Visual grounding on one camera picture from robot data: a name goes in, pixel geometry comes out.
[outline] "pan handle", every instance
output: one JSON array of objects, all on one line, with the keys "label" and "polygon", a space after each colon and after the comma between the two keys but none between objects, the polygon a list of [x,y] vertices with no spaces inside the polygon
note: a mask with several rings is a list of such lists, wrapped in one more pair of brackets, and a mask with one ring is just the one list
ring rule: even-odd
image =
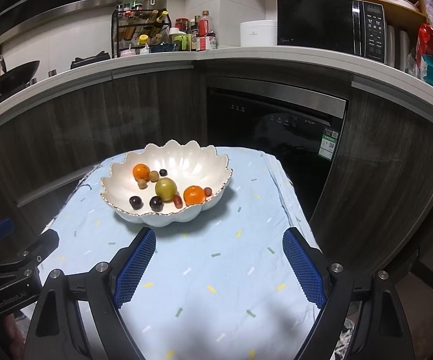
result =
[{"label": "pan handle", "polygon": [[6,64],[3,54],[0,54],[0,67],[3,73],[6,73]]}]

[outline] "red bottle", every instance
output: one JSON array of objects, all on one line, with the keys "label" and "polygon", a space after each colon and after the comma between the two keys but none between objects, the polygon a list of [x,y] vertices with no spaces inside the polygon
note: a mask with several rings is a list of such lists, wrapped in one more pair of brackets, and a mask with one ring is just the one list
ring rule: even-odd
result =
[{"label": "red bottle", "polygon": [[212,23],[208,11],[203,11],[198,23],[198,36],[207,36],[212,32]]}]

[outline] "microwave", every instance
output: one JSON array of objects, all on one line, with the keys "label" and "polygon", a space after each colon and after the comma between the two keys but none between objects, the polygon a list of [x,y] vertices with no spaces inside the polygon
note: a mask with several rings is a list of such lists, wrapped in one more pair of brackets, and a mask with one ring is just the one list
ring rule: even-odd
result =
[{"label": "microwave", "polygon": [[382,5],[361,0],[278,0],[277,44],[333,50],[386,64]]}]

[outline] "dishwasher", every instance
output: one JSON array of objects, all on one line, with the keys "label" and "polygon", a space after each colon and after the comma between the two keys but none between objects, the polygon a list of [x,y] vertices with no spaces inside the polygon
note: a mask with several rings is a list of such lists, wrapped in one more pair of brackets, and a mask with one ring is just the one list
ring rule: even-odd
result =
[{"label": "dishwasher", "polygon": [[207,79],[208,143],[274,155],[309,221],[343,128],[346,101],[252,79]]}]

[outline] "screw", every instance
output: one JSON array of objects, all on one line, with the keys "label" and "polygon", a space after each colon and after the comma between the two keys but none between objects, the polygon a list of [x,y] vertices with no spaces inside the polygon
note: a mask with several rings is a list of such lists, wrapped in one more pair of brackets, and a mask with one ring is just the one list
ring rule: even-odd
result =
[{"label": "screw", "polygon": [[331,264],[330,268],[335,273],[339,273],[339,272],[343,271],[343,266],[337,262]]},{"label": "screw", "polygon": [[60,276],[60,269],[54,269],[53,271],[50,272],[50,277],[52,279],[56,279],[58,276]]},{"label": "screw", "polygon": [[389,275],[388,275],[388,273],[386,273],[386,271],[378,271],[378,277],[381,280],[386,280],[386,279],[388,279]]},{"label": "screw", "polygon": [[99,262],[95,269],[99,272],[105,272],[108,269],[108,263],[107,262]]}]

